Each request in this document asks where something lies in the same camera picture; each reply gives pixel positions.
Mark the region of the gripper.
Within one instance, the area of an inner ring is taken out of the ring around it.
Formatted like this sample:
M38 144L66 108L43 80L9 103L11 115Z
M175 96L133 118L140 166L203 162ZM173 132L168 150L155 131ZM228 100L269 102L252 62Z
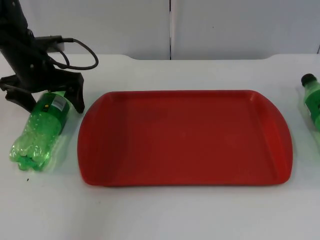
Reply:
M14 75L3 77L0 88L6 91L5 99L32 111L36 100L31 93L41 91L64 91L64 97L78 113L83 113L84 80L79 72L67 71L70 66L55 63L48 50L59 52L62 36L34 37L31 32L13 34L0 32L0 51L14 71Z

